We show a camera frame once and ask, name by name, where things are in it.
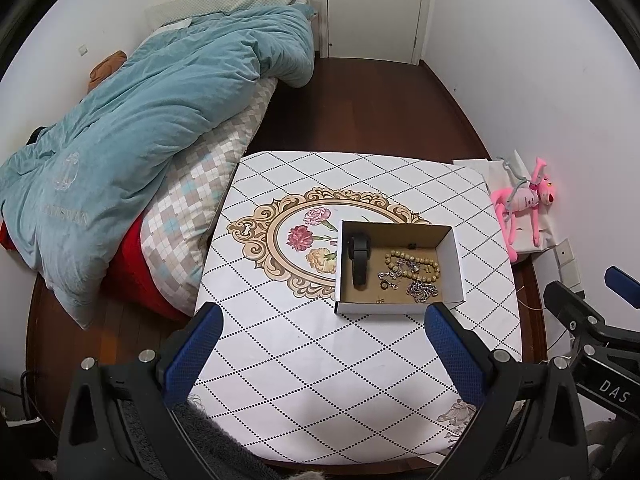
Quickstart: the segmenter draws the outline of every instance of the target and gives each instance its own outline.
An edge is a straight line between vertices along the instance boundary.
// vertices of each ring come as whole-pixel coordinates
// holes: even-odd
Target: door
[[[411,63],[420,3],[421,0],[327,0],[329,57]]]

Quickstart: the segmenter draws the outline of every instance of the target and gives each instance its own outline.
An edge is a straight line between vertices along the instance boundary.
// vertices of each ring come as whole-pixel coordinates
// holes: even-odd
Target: table
[[[307,214],[320,207],[331,216],[315,224]],[[246,156],[198,295],[198,306],[221,305],[225,327],[190,399],[258,456],[315,464],[419,456],[451,446],[475,410],[458,397],[421,316],[334,314],[327,224],[363,217],[456,226],[467,301],[454,314],[489,348],[521,358],[513,275],[478,173],[356,153]]]

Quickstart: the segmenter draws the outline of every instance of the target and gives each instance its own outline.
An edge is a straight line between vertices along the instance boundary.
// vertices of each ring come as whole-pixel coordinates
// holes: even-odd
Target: metal bolt
[[[153,350],[143,350],[138,354],[138,360],[143,363],[148,363],[156,358],[156,353]]]
[[[556,368],[560,368],[561,370],[564,370],[569,365],[566,362],[566,359],[562,356],[554,357],[554,364],[556,365]]]
[[[509,361],[509,359],[511,359],[511,355],[506,350],[498,348],[497,350],[494,350],[494,358],[499,363],[506,363],[507,361]]]
[[[88,370],[89,368],[93,368],[95,365],[95,359],[93,357],[85,357],[82,359],[80,363],[80,367],[82,370]]]

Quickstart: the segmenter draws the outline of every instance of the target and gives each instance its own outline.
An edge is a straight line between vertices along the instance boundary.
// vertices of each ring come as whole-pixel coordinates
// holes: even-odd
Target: blue comforter
[[[312,13],[257,7],[158,34],[0,168],[0,212],[12,241],[82,327],[172,156],[243,110],[258,78],[309,81]]]

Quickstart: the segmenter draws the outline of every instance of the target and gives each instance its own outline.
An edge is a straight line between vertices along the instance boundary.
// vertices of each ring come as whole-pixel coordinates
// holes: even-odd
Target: white box
[[[371,240],[371,256],[367,262],[367,284],[356,289],[352,282],[352,262],[347,240],[350,235],[363,232]],[[417,249],[408,250],[409,244]],[[435,283],[438,295],[427,303],[415,303],[406,293],[411,283],[407,278],[395,280],[398,289],[380,288],[379,272],[388,271],[385,254],[392,250],[407,251],[418,257],[432,258],[440,266],[440,278]],[[430,303],[443,302],[454,308],[466,301],[460,248],[456,229],[432,224],[398,224],[386,222],[358,222],[341,220],[338,224],[337,265],[335,270],[336,314],[423,314]]]

